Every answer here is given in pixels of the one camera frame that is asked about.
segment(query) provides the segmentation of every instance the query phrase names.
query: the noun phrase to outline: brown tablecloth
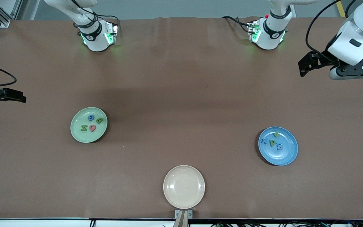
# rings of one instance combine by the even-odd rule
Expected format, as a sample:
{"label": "brown tablecloth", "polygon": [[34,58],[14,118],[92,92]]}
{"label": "brown tablecloth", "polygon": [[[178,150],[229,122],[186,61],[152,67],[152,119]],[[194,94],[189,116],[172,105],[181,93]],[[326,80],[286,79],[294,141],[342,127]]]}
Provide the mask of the brown tablecloth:
{"label": "brown tablecloth", "polygon": [[[310,43],[324,49],[342,21],[320,18]],[[363,79],[299,76],[310,19],[271,51],[226,19],[121,23],[122,45],[101,53],[72,21],[0,31],[0,67],[28,98],[0,104],[0,217],[174,217],[163,179],[187,164],[206,182],[196,218],[363,218]],[[69,125],[89,106],[110,126],[82,144]],[[298,141],[290,165],[258,153],[275,125]]]}

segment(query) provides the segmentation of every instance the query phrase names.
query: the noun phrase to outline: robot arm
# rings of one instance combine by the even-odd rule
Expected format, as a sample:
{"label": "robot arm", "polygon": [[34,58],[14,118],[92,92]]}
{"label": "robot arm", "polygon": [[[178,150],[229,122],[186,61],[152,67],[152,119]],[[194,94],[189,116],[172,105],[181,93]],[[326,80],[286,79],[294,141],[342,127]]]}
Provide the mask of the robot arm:
{"label": "robot arm", "polygon": [[333,66],[331,79],[363,78],[363,3],[343,23],[322,54],[313,51],[298,62],[301,76],[313,69]]}
{"label": "robot arm", "polygon": [[89,7],[97,0],[44,0],[70,17],[81,32],[86,46],[92,51],[103,51],[115,43],[118,25],[98,18]]}
{"label": "robot arm", "polygon": [[267,0],[271,4],[268,17],[248,25],[249,40],[265,50],[272,50],[282,42],[286,26],[292,18],[290,5],[307,5],[317,0]]}

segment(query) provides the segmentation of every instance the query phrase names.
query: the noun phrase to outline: wire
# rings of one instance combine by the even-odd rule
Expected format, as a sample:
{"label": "wire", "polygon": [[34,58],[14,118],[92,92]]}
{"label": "wire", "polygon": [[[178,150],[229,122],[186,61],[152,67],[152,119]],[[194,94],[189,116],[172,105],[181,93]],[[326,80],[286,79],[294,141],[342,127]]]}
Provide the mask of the wire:
{"label": "wire", "polygon": [[85,10],[83,7],[81,7],[75,0],[71,0],[76,6],[78,6],[79,8],[81,8],[83,11],[85,11],[85,12],[88,12],[88,13],[91,13],[91,14],[93,14],[93,16],[94,16],[94,18],[93,18],[93,20],[92,19],[90,19],[88,16],[86,16],[91,22],[95,22],[96,20],[95,20],[95,12],[89,12],[89,11],[87,11],[87,10]]}
{"label": "wire", "polygon": [[230,17],[230,16],[224,16],[224,17],[222,17],[222,18],[231,19],[231,20],[233,20],[234,22],[239,23],[239,24],[241,24],[241,25],[247,25],[246,23],[242,23],[242,22],[240,22],[240,21],[238,21],[238,20],[236,20],[235,18]]}
{"label": "wire", "polygon": [[[351,220],[344,220],[344,219],[337,219],[334,220],[332,223],[330,224],[325,224],[322,223],[320,221],[314,220],[314,222],[301,222],[301,221],[291,221],[291,222],[287,222],[287,223],[280,223],[278,224],[278,227],[326,227],[326,226],[333,226],[334,224],[336,224],[337,222],[340,222],[339,224],[343,224],[343,223],[349,223],[351,224],[352,227],[363,227],[363,222],[357,222],[357,221],[351,221]],[[217,224],[222,225],[223,227],[231,227],[233,224],[236,224],[238,227],[266,227],[261,223],[258,222],[253,222],[253,221],[236,221],[236,222],[218,222]]]}
{"label": "wire", "polygon": [[95,227],[95,225],[96,225],[96,220],[95,219],[90,220],[89,227]]}
{"label": "wire", "polygon": [[81,8],[83,11],[87,12],[87,13],[90,13],[90,14],[93,14],[94,16],[96,17],[114,17],[115,19],[117,19],[118,21],[118,24],[120,25],[120,20],[116,17],[116,16],[112,16],[112,15],[100,15],[100,14],[97,14],[95,13],[94,11],[92,12],[89,12],[88,10],[86,10],[85,8],[81,7],[75,0],[71,0],[76,6],[78,6],[79,8]]}
{"label": "wire", "polygon": [[250,34],[254,34],[254,32],[251,32],[251,31],[249,31],[249,30],[246,30],[246,29],[243,27],[243,25],[244,25],[244,26],[247,26],[247,23],[252,23],[252,22],[253,22],[253,20],[252,20],[252,21],[249,21],[249,22],[247,22],[247,23],[243,23],[243,22],[241,22],[241,21],[239,20],[239,17],[236,17],[236,19],[234,19],[233,17],[230,17],[230,16],[224,16],[224,17],[222,17],[222,18],[231,19],[231,20],[233,20],[234,22],[238,23],[238,24],[240,25],[240,27],[241,27],[241,28],[242,28],[245,32],[250,33]]}
{"label": "wire", "polygon": [[12,85],[12,84],[16,83],[17,79],[16,79],[15,76],[13,76],[12,74],[8,73],[4,69],[0,69],[0,71],[8,74],[9,76],[11,76],[13,78],[13,82],[9,82],[9,83],[6,83],[6,84],[0,84],[0,87],[2,87],[2,86],[8,86],[8,85]]}
{"label": "wire", "polygon": [[322,57],[324,57],[325,59],[327,59],[327,60],[329,60],[330,62],[336,62],[336,61],[333,61],[333,60],[331,60],[330,58],[328,58],[328,57],[326,57],[324,54],[322,54],[320,51],[318,51],[318,50],[316,50],[315,48],[313,48],[310,44],[309,44],[309,42],[308,42],[308,38],[309,38],[309,32],[310,32],[310,28],[312,27],[312,25],[314,24],[314,22],[316,21],[316,19],[327,9],[327,8],[329,8],[330,6],[332,6],[332,5],[334,5],[334,4],[336,4],[336,3],[338,3],[339,1],[341,1],[341,0],[335,0],[334,2],[332,2],[332,3],[330,3],[330,4],[328,4],[326,7],[324,7],[317,15],[316,15],[316,17],[314,17],[313,18],[313,20],[311,21],[311,23],[309,24],[309,27],[308,27],[308,30],[307,30],[307,32],[306,32],[306,37],[305,37],[305,42],[306,42],[306,46],[309,48],[309,49],[311,49],[311,50],[313,50],[314,52],[316,52],[316,53],[318,53],[319,55],[321,55]]}
{"label": "wire", "polygon": [[255,33],[255,32],[251,32],[251,31],[249,31],[249,30],[246,30],[246,29],[243,27],[242,23],[240,22],[239,17],[236,17],[236,20],[238,21],[238,23],[239,23],[240,27],[241,27],[241,28],[242,28],[245,32],[250,33],[250,34],[254,34],[254,33]]}
{"label": "wire", "polygon": [[347,8],[345,9],[345,18],[348,18],[348,11],[350,10],[350,7],[354,4],[356,0],[352,0],[350,4],[348,4]]}

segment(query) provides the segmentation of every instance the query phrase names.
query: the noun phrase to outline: blue plate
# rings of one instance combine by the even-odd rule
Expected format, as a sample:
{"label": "blue plate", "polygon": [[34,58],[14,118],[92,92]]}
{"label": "blue plate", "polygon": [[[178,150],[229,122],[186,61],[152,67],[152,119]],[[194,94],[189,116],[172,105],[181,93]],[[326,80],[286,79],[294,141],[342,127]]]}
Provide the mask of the blue plate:
{"label": "blue plate", "polygon": [[298,143],[291,132],[281,127],[265,129],[258,138],[261,155],[271,164],[285,166],[298,155]]}

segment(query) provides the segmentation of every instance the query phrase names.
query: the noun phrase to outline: white plate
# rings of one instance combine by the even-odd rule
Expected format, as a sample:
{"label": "white plate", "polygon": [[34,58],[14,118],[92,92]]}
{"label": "white plate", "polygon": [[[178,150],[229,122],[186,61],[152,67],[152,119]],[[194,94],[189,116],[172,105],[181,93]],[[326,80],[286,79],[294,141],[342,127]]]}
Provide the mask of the white plate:
{"label": "white plate", "polygon": [[178,209],[190,209],[201,201],[205,182],[194,167],[182,165],[171,169],[163,181],[163,193],[167,201]]}

